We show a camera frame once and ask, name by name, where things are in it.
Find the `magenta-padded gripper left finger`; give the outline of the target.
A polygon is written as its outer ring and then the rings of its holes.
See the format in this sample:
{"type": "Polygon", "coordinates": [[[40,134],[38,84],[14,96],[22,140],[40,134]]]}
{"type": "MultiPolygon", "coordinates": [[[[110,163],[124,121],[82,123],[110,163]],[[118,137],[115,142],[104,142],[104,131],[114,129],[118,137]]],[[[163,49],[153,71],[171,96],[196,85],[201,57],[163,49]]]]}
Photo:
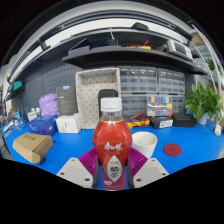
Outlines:
{"type": "Polygon", "coordinates": [[[84,188],[96,188],[99,179],[98,157],[94,149],[79,158],[70,158],[57,175],[84,188]]]}

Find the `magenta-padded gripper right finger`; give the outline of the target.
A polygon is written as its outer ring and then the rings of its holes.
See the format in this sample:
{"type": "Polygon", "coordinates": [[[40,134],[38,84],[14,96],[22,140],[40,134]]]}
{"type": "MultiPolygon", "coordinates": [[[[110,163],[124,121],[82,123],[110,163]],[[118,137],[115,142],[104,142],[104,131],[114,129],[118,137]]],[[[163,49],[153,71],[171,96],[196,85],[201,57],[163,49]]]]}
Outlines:
{"type": "Polygon", "coordinates": [[[156,158],[147,158],[132,148],[127,163],[127,178],[130,189],[146,186],[168,175],[156,158]]]}

